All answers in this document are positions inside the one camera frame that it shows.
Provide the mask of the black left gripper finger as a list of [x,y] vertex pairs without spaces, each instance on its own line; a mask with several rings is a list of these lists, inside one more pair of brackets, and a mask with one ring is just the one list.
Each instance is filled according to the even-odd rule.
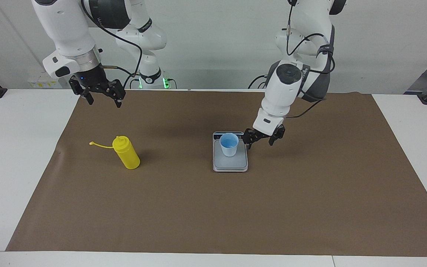
[[269,138],[269,145],[273,145],[276,140],[282,139],[285,131],[286,128],[283,125],[278,126]]
[[257,132],[255,129],[246,129],[244,132],[244,144],[247,150],[251,149],[251,146],[257,142]]

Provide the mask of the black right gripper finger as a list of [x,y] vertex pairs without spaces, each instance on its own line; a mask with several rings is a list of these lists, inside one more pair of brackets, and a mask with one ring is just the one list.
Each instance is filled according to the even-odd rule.
[[76,77],[69,78],[69,85],[76,96],[81,96],[89,105],[93,105],[94,99],[90,93],[89,88],[83,88]]
[[115,79],[114,81],[109,81],[107,83],[106,96],[113,99],[117,108],[122,106],[122,101],[126,96],[126,91],[120,80]]

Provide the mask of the light blue paper cup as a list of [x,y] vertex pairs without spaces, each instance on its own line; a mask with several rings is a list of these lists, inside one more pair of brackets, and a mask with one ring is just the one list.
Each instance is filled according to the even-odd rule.
[[222,153],[227,157],[232,157],[237,152],[239,138],[233,132],[223,134],[219,139]]

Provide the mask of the yellow squeeze bottle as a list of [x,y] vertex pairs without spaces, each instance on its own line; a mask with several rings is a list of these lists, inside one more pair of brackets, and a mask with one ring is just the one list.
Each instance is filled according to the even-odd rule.
[[113,139],[111,146],[104,146],[93,141],[89,142],[89,145],[114,150],[127,169],[136,169],[140,166],[140,158],[136,153],[132,142],[126,136],[116,136]]

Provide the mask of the silver digital kitchen scale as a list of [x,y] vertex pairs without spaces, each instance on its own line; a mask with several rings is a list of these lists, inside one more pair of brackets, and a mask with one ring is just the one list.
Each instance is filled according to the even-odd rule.
[[222,153],[220,137],[227,132],[214,132],[212,134],[212,168],[217,172],[244,172],[248,169],[248,155],[246,146],[242,140],[242,132],[233,132],[239,138],[237,152],[232,157]]

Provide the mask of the white power strip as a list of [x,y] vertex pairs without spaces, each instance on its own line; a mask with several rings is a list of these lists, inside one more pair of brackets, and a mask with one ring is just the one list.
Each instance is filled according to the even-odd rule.
[[62,89],[61,83],[52,78],[44,78],[42,76],[34,76],[28,79],[28,84],[34,89]]

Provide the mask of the brown paper table mat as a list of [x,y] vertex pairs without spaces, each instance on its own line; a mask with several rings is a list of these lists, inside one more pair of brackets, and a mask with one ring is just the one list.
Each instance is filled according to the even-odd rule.
[[[212,169],[212,134],[243,131],[262,93],[80,98],[8,251],[427,257],[427,191],[371,95],[329,93]],[[127,169],[111,146],[126,136]]]

